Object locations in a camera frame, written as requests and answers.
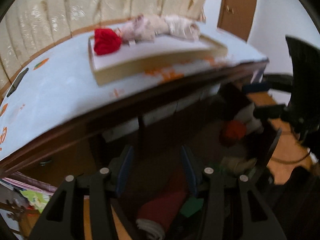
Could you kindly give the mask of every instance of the orange pattern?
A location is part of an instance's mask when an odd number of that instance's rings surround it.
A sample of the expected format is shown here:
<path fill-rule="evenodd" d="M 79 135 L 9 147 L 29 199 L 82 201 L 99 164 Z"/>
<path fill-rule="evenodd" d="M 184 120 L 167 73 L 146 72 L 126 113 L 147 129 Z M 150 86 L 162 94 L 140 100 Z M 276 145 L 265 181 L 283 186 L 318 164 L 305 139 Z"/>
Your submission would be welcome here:
<path fill-rule="evenodd" d="M 206 57 L 204 60 L 208 61 L 210 63 L 210 66 L 215 65 L 214 57 Z"/>
<path fill-rule="evenodd" d="M 227 64 L 226 61 L 220 61 L 220 62 L 215 63 L 214 65 L 211 65 L 211 66 L 215 67 L 215 68 L 221 68 L 221 67 L 225 67 L 226 64 Z"/>
<path fill-rule="evenodd" d="M 191 60 L 185 60 L 185 61 L 180 62 L 180 64 L 189 64 L 191 62 L 192 62 Z"/>
<path fill-rule="evenodd" d="M 123 95 L 124 94 L 124 89 L 119 89 L 119 90 L 117 90 L 117 89 L 114 89 L 113 90 L 113 92 L 110 92 L 109 93 L 109 96 L 111 97 L 111 98 L 119 98 L 119 96 L 121 96 L 121 95 Z"/>
<path fill-rule="evenodd" d="M 183 73 L 177 73 L 174 69 L 170 69 L 169 71 L 164 71 L 164 68 L 146 70 L 145 74 L 154 76 L 154 77 L 160 75 L 162 77 L 162 81 L 160 82 L 160 84 L 184 77 Z"/>
<path fill-rule="evenodd" d="M 2 109 L 1 109 L 1 111 L 0 111 L 0 116 L 2 116 L 2 115 L 4 114 L 4 112 L 5 112 L 5 110 L 7 109 L 7 107 L 8 107 L 8 104 L 5 104 L 5 105 L 2 107 Z"/>
<path fill-rule="evenodd" d="M 0 135 L 0 144 L 2 144 L 7 136 L 7 127 L 4 127 L 2 130 L 2 134 Z"/>
<path fill-rule="evenodd" d="M 38 63 L 37 65 L 35 65 L 35 67 L 33 68 L 33 70 L 36 70 L 38 68 L 40 68 L 42 65 L 44 65 L 44 63 L 46 63 L 49 60 L 49 58 L 44 59 L 43 61 L 41 61 L 40 63 Z"/>

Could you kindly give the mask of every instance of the table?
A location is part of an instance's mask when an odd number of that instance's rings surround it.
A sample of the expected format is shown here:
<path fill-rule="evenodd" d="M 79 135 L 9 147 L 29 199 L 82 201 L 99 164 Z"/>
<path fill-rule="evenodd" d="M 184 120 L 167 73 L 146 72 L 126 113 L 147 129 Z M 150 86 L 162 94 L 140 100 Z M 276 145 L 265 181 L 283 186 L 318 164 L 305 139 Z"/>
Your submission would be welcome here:
<path fill-rule="evenodd" d="M 26 67 L 33 68 L 39 61 L 49 58 L 45 63 L 47 66 L 32 72 L 29 70 L 32 75 L 27 77 L 26 74 L 25 80 L 19 85 L 20 91 L 17 89 L 2 103 L 2 107 L 8 104 L 8 112 L 9 107 L 13 110 L 13 106 L 17 108 L 21 104 L 25 114 L 23 118 L 21 111 L 13 122 L 11 116 L 5 116 L 6 113 L 0 119 L 0 126 L 8 128 L 7 138 L 0 145 L 0 177 L 6 177 L 80 140 L 206 87 L 250 76 L 263 70 L 268 63 L 264 55 L 231 34 L 219 30 L 206 31 L 204 34 L 228 47 L 227 59 L 220 62 L 219 68 L 210 67 L 208 62 L 197 62 L 196 70 L 192 66 L 177 65 L 173 68 L 184 71 L 183 78 L 162 83 L 158 77 L 144 77 L 147 81 L 145 87 L 137 84 L 143 74 L 103 87 L 96 85 L 89 73 L 87 42 L 83 42 L 92 33 L 77 36 L 39 56 Z M 106 94 L 121 82 L 127 87 L 135 87 L 135 90 L 107 100 Z M 17 137 L 22 138 L 21 146 L 17 145 Z"/>

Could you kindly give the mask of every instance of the wooden floor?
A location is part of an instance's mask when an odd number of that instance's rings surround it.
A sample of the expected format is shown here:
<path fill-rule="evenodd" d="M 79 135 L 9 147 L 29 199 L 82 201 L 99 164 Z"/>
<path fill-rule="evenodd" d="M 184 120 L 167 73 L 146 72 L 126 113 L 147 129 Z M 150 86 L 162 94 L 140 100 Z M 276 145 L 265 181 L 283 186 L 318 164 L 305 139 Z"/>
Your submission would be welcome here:
<path fill-rule="evenodd" d="M 91 226 L 90 226 L 90 208 L 89 208 L 89 199 L 84 200 L 84 238 L 85 240 L 92 240 L 91 234 Z M 131 240 L 128 232 L 120 222 L 118 216 L 112 209 L 113 220 L 116 225 L 116 231 L 118 234 L 118 238 L 120 240 Z M 27 215 L 23 214 L 21 220 L 19 221 L 19 228 L 21 233 L 28 237 L 33 229 L 34 225 L 36 224 L 40 215 Z"/>
<path fill-rule="evenodd" d="M 268 93 L 254 93 L 248 96 L 257 106 L 274 105 L 275 101 L 268 95 Z M 284 161 L 295 161 L 304 157 L 308 151 L 302 147 L 294 136 L 290 133 L 290 126 L 288 123 L 282 122 L 280 119 L 272 120 L 272 124 L 276 128 L 282 129 L 282 135 L 277 144 L 276 150 L 272 157 Z M 284 184 L 290 177 L 292 170 L 297 166 L 303 166 L 310 170 L 312 166 L 311 158 L 307 157 L 303 161 L 287 165 L 270 160 L 268 168 L 275 176 L 276 184 Z"/>

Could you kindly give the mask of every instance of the black chair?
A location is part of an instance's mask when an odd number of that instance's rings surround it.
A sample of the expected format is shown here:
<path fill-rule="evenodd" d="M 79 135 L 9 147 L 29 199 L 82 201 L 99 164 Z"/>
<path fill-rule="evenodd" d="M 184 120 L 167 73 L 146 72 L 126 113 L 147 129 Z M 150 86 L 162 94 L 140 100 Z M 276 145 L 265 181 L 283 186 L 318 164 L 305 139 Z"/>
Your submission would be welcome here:
<path fill-rule="evenodd" d="M 257 107 L 259 119 L 281 118 L 289 122 L 302 145 L 320 157 L 320 49 L 297 38 L 286 36 L 293 75 L 265 74 L 262 83 L 244 85 L 244 93 L 275 89 L 291 93 L 286 105 Z"/>
<path fill-rule="evenodd" d="M 265 169 L 257 189 L 276 215 L 288 240 L 319 239 L 320 178 L 296 167 L 284 185 L 275 185 Z"/>

